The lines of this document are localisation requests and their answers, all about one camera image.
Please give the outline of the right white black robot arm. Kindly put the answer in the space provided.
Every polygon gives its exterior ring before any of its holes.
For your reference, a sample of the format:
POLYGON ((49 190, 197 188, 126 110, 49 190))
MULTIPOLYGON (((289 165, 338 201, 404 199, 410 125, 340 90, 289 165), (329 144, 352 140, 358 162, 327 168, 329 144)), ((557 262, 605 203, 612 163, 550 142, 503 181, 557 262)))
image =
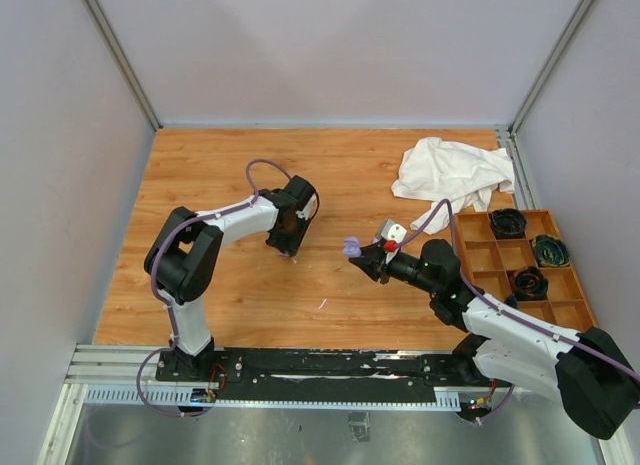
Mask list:
POLYGON ((427 241, 419 257, 395 242, 363 246, 344 242, 344 255, 372 280, 394 278, 429 293, 445 324, 467 332, 464 353, 453 360, 455 377, 474 385, 486 377, 508 382, 563 406, 589 435, 608 440, 639 406, 639 376, 604 330, 553 325, 513 308, 471 285, 451 244, 427 241))

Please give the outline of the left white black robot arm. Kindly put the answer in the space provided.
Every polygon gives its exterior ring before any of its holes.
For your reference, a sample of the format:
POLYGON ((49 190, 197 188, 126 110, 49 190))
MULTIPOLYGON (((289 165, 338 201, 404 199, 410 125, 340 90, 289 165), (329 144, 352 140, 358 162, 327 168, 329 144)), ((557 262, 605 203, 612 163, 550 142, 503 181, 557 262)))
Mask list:
POLYGON ((221 363, 206 324, 204 294, 218 255, 247 236, 265 233, 266 244, 295 256, 313 220, 319 197, 310 182, 295 175, 286 186, 257 190, 249 198, 211 211, 174 209, 145 260, 152 293, 166 307, 171 335, 160 353, 161 381, 201 382, 221 363))

